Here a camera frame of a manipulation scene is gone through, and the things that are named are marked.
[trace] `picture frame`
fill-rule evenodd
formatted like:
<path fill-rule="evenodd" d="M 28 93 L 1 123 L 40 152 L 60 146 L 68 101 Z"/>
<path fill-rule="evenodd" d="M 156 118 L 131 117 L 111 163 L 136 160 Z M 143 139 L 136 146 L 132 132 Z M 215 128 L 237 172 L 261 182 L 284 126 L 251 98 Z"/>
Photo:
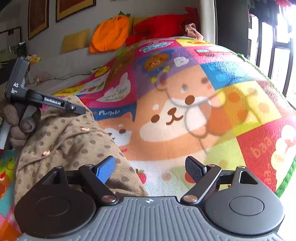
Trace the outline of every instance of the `picture frame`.
<path fill-rule="evenodd" d="M 94 6 L 96 0 L 56 0 L 56 22 Z"/>
<path fill-rule="evenodd" d="M 49 1 L 29 0 L 28 7 L 28 39 L 49 27 Z"/>

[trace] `window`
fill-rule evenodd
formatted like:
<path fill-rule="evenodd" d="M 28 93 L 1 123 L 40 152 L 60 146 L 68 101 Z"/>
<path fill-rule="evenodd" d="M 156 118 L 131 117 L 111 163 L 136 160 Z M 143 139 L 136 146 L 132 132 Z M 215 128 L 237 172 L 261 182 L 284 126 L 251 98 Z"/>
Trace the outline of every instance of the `window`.
<path fill-rule="evenodd" d="M 279 10 L 276 27 L 258 21 L 256 17 L 251 17 L 249 59 L 271 79 L 275 87 L 296 109 L 296 64 L 294 64 L 296 63 L 294 59 L 296 6 Z"/>

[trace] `bed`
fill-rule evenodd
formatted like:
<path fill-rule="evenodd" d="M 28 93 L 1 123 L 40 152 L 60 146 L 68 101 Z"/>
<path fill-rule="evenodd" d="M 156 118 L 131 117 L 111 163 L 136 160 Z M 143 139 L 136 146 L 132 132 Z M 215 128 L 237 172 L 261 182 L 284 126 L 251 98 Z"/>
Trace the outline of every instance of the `bed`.
<path fill-rule="evenodd" d="M 186 37 L 142 41 L 55 96 L 72 94 L 91 109 L 150 196 L 179 199 L 194 185 L 187 156 L 223 169 L 247 166 L 290 210 L 280 229 L 289 240 L 294 194 L 285 190 L 295 188 L 295 114 L 242 55 Z"/>

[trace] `knit glove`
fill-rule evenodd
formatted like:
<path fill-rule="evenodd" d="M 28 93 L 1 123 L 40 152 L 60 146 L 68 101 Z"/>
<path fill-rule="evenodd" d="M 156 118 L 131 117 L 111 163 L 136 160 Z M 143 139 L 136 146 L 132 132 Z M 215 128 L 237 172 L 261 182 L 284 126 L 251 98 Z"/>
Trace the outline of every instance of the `knit glove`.
<path fill-rule="evenodd" d="M 10 143 L 13 147 L 22 147 L 25 145 L 41 117 L 41 111 L 38 108 L 32 117 L 21 120 L 19 113 L 24 113 L 26 107 L 26 105 L 16 103 L 15 106 L 7 104 L 3 108 L 2 116 L 11 125 Z"/>

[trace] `red apple print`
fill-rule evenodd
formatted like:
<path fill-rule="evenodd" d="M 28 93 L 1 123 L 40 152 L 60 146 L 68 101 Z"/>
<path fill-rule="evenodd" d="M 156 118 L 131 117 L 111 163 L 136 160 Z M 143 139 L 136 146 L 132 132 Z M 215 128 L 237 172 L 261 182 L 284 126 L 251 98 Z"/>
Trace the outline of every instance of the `red apple print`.
<path fill-rule="evenodd" d="M 1 173 L 0 178 L 4 178 L 5 177 L 5 171 Z"/>
<path fill-rule="evenodd" d="M 187 172 L 185 173 L 185 180 L 189 183 L 195 183 L 195 181 L 190 177 L 190 175 Z"/>
<path fill-rule="evenodd" d="M 136 173 L 138 174 L 141 182 L 144 184 L 146 182 L 146 174 L 144 173 L 144 170 L 138 170 L 136 169 Z"/>

